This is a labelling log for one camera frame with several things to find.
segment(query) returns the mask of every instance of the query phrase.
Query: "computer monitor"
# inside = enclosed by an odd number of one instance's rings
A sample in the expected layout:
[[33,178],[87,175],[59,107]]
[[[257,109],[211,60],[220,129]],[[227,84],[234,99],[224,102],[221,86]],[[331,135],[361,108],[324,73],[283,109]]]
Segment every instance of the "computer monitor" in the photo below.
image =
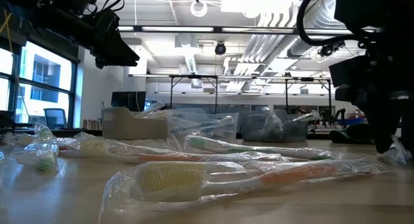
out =
[[143,111],[145,96],[145,91],[112,92],[111,105],[113,107],[126,107],[130,111]]

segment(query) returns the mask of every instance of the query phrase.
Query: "window frame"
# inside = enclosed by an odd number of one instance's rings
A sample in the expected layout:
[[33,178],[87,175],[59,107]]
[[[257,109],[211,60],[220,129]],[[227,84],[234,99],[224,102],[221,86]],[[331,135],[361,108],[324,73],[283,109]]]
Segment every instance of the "window frame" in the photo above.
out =
[[[36,42],[28,40],[28,42],[31,42],[45,50],[48,50],[58,56],[61,56],[62,58],[65,58],[66,60],[69,60],[71,62],[71,69],[72,69],[72,77],[71,77],[71,88],[69,90],[62,89],[59,87],[54,87],[53,85],[43,84],[41,82],[35,82],[26,78],[20,78],[18,77],[20,75],[21,70],[21,54],[22,54],[22,48],[21,46],[13,45],[13,66],[16,69],[12,69],[11,74],[2,73],[0,72],[0,78],[7,79],[9,81],[9,97],[8,97],[8,110],[13,111],[13,119],[16,120],[16,108],[17,108],[17,96],[19,94],[19,84],[16,82],[18,80],[21,84],[27,84],[27,85],[33,85],[35,87],[39,87],[42,89],[48,89],[51,91],[57,91],[59,93],[65,93],[69,97],[69,106],[68,106],[68,118],[67,118],[67,126],[68,128],[73,127],[73,118],[74,118],[74,101],[75,101],[75,95],[76,95],[76,76],[78,72],[78,62],[58,53],[51,49],[45,48],[41,45],[39,45]],[[0,48],[7,50],[10,52],[10,49],[7,47],[2,47],[0,45]]]

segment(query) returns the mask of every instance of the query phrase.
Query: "camera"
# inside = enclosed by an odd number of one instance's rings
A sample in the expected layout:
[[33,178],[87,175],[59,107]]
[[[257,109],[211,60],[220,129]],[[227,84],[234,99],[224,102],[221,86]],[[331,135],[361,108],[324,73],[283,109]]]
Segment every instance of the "camera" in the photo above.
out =
[[223,42],[218,42],[214,51],[215,51],[215,54],[218,56],[224,55],[226,54],[226,46],[224,46]]

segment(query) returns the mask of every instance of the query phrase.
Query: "wooden table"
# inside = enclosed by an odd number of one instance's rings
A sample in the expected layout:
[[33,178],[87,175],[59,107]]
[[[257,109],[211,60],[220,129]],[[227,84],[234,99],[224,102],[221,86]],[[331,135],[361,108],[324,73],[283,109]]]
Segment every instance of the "wooden table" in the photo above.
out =
[[[339,145],[323,140],[310,140],[307,144],[376,155],[374,146]],[[4,163],[6,208],[0,208],[1,224],[97,223],[106,182],[118,170],[131,167],[93,159],[59,158],[60,172],[42,175],[10,159]],[[407,166],[372,177],[298,183],[273,192],[212,201],[176,212],[159,212],[154,218],[140,222],[129,221],[125,215],[109,222],[414,223],[414,175],[412,166]]]

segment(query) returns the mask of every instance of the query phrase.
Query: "ceiling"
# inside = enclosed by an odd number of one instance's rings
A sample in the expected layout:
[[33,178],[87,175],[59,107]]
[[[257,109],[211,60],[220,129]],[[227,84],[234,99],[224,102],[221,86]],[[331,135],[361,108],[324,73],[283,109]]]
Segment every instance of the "ceiling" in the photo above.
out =
[[[125,0],[125,7],[118,11],[121,25],[187,25],[187,26],[257,26],[260,17],[247,18],[242,13],[221,12],[222,0],[201,0],[210,2],[205,16],[196,17],[191,13],[190,6],[194,0]],[[105,0],[98,0],[98,9],[101,9]],[[175,36],[172,33],[123,33],[124,38],[140,38],[148,49],[151,58],[147,61],[147,69],[151,73],[172,72],[185,65],[185,57],[175,49]],[[199,51],[195,54],[197,65],[223,66],[226,57],[241,56],[249,45],[251,35],[248,34],[194,34],[197,38]],[[223,41],[227,52],[224,56],[214,53],[218,41]],[[346,47],[341,48],[329,58],[321,61],[317,54],[318,49],[310,50],[293,67],[286,69],[300,76],[303,74],[318,74],[328,71],[329,66],[340,61],[364,53],[356,46],[356,42],[347,41]]]

